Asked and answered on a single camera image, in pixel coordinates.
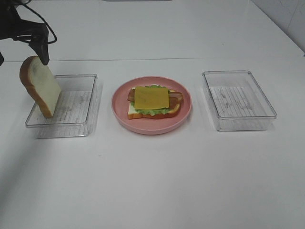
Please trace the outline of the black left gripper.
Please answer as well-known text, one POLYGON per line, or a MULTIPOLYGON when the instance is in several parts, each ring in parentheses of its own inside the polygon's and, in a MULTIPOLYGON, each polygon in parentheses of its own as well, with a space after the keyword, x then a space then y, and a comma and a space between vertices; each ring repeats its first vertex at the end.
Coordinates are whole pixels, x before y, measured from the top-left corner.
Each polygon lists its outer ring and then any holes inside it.
MULTIPOLYGON (((22 5, 19 0, 2 0, 0 2, 0 38, 11 38, 28 43, 36 52, 43 65, 49 63, 48 37, 49 31, 45 23, 22 19, 16 7, 22 5)), ((0 52, 0 66, 4 58, 0 52)))

